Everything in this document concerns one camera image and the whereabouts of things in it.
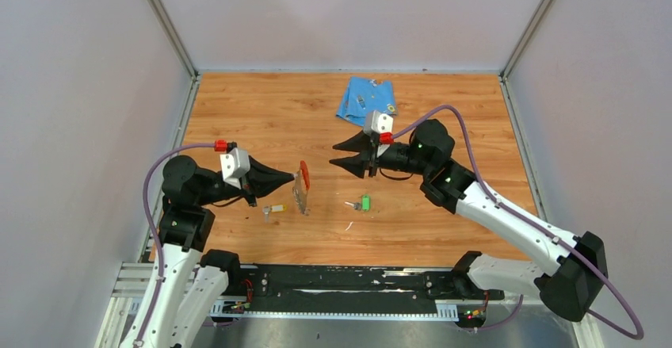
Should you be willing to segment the metal keyring plate with spring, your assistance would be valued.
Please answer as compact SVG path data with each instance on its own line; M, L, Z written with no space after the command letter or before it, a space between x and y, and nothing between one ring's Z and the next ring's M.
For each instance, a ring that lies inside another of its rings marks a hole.
M300 161L299 169L294 174L294 177L295 181L292 187L292 193L300 214L307 216L309 214L307 197L311 185L308 168L305 161Z

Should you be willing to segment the blue folded cloth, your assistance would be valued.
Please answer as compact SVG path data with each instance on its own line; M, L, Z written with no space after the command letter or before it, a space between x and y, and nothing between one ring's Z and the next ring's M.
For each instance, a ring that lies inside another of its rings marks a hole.
M398 114L392 82L351 77L336 117L361 128L374 110L391 116Z

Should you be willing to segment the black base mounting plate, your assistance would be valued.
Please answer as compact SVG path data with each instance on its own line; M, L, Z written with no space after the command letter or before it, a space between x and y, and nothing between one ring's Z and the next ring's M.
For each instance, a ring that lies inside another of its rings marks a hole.
M480 290L450 268L400 266L243 265L222 293L248 300L247 314L428 315L442 301L482 306L501 290Z

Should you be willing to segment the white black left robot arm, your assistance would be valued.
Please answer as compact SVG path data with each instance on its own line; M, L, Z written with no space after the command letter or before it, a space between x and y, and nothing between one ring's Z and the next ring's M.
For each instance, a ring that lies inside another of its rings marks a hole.
M244 296L229 309L245 311L254 285L243 276L239 256L208 250L215 221L209 209L221 201L250 207L296 176L263 165L239 148L220 155L220 170L199 166L187 155L169 159L162 171L164 201L153 236L156 258L147 289L122 347L189 347L224 295Z

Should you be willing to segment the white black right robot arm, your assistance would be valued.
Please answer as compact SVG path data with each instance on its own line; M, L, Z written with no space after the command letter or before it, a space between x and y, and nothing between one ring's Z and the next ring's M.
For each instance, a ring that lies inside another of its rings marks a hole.
M608 275L603 240L587 231L576 235L546 223L481 184L472 170L452 158L455 140L436 119L424 120L408 142L395 142L391 124L374 124L336 151L352 156L331 164L351 174L373 177L380 169L422 177L420 190L437 207L475 221L508 241L528 261L495 258L469 251L455 265L452 286L472 298L482 290L502 290L541 300L557 316L580 322Z

